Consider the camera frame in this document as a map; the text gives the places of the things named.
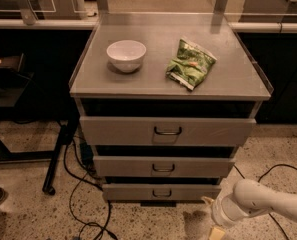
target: drawer handle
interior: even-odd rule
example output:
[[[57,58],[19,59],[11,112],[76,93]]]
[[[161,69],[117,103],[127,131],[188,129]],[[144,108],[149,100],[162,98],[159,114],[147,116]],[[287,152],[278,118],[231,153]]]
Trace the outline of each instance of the drawer handle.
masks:
[[[154,128],[154,131],[156,134],[158,135],[179,135],[182,133],[182,128],[179,127],[178,131],[177,132],[161,132],[161,131],[158,131],[157,127]]]
[[[156,168],[155,164],[152,165],[152,169],[155,171],[155,172],[173,172],[175,170],[175,165],[172,164],[172,167],[169,168],[169,169],[158,169]]]
[[[152,195],[154,196],[154,197],[171,197],[171,195],[172,195],[172,192],[171,192],[171,189],[169,190],[169,194],[162,194],[162,195],[160,195],[160,194],[156,194],[155,193],[155,190],[153,190],[152,191]]]

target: bowl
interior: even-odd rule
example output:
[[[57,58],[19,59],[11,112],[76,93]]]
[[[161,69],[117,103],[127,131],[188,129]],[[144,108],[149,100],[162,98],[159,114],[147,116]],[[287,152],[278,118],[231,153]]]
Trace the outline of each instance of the bowl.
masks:
[[[107,48],[109,61],[120,71],[130,73],[142,65],[146,46],[133,40],[115,42]]]

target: terrazzo floor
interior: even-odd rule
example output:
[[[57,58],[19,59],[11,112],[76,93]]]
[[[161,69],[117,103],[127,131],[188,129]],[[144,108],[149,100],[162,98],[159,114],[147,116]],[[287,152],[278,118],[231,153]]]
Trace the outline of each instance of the terrazzo floor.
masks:
[[[0,121],[0,138],[13,152],[52,149],[59,126],[55,122],[18,125]],[[82,140],[78,131],[76,145]],[[0,240],[72,240],[77,239],[83,224],[73,218],[69,209],[71,194],[78,180],[63,166],[65,147],[58,163],[54,196],[45,195],[42,186],[48,161],[0,164],[0,186],[7,199],[0,205]],[[67,149],[68,168],[83,177],[85,171],[75,158],[73,145]],[[246,178],[258,179],[275,164],[297,167],[297,125],[257,125],[247,142],[236,154],[236,166]],[[230,193],[241,179],[233,169],[221,183],[220,196]],[[278,191],[297,193],[297,171],[288,167],[273,169],[262,183]],[[105,223],[108,206],[95,187],[81,183],[71,198],[72,211],[85,222]],[[208,239],[213,225],[209,207],[203,203],[177,203],[176,207],[143,207],[139,203],[112,203],[108,229],[119,240],[201,240]],[[289,239],[297,240],[297,224],[274,214]],[[98,228],[86,227],[81,239],[94,239]],[[106,233],[104,240],[111,239]],[[227,230],[225,240],[285,239],[275,222],[263,215],[247,219]]]

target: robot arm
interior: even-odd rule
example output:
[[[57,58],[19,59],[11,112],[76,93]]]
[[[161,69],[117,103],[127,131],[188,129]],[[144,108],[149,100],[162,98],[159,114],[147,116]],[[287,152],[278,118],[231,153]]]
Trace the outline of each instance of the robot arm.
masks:
[[[233,192],[212,204],[212,219],[222,227],[232,227],[243,218],[276,212],[297,222],[297,195],[277,192],[262,184],[244,179]]]

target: drawer front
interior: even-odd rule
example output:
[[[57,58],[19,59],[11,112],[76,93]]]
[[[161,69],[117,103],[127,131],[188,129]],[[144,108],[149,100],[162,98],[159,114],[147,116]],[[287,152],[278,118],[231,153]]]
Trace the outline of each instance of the drawer front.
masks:
[[[220,186],[104,184],[103,197],[111,201],[200,201],[202,196],[215,199]]]
[[[80,118],[89,145],[243,145],[254,119]]]
[[[95,156],[99,176],[227,177],[235,160],[227,158],[166,158]]]

